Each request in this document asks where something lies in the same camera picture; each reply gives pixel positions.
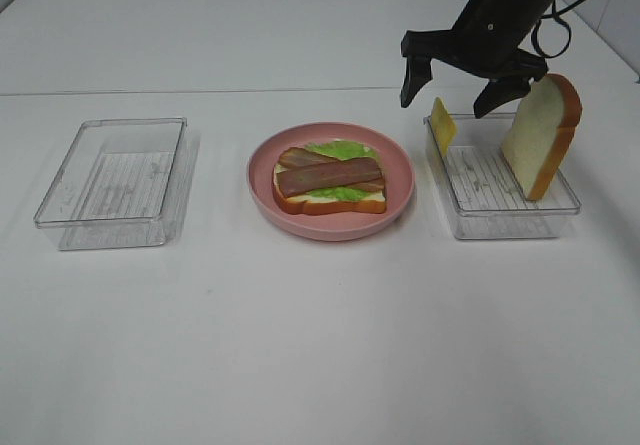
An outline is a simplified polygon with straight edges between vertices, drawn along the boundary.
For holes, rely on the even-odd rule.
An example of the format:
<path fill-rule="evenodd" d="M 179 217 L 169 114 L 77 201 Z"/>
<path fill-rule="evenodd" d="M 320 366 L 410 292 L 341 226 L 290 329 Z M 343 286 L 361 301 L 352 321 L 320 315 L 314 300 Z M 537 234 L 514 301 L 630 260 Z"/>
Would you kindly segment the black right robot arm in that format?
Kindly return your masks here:
<path fill-rule="evenodd" d="M 401 42 L 406 59 L 401 106 L 408 107 L 432 79 L 432 60 L 488 80 L 473 105 L 477 118 L 526 96 L 548 66 L 540 52 L 519 45 L 553 1 L 467 0 L 451 29 L 407 31 Z"/>

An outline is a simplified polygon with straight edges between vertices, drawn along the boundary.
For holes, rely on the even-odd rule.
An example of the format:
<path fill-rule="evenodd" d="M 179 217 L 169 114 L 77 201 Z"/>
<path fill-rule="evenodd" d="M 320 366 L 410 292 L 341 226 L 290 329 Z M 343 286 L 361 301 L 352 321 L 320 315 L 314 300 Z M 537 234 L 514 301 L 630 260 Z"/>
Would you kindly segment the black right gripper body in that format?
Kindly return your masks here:
<path fill-rule="evenodd" d="M 549 0 L 469 0 L 448 30 L 407 31 L 401 54 L 425 56 L 475 76 L 539 79 L 546 60 L 519 48 Z"/>

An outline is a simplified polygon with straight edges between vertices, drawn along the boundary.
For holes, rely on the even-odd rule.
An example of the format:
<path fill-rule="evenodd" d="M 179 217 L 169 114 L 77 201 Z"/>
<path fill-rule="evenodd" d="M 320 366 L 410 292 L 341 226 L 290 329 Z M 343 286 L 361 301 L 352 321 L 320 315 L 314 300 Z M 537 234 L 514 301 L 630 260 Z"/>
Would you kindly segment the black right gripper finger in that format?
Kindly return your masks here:
<path fill-rule="evenodd" d="M 474 116 L 482 118 L 506 103 L 525 97 L 530 90 L 527 77 L 490 79 L 473 104 Z"/>
<path fill-rule="evenodd" d="M 406 58 L 405 77 L 400 91 L 400 105 L 407 108 L 418 92 L 432 80 L 431 58 L 409 56 Z"/>

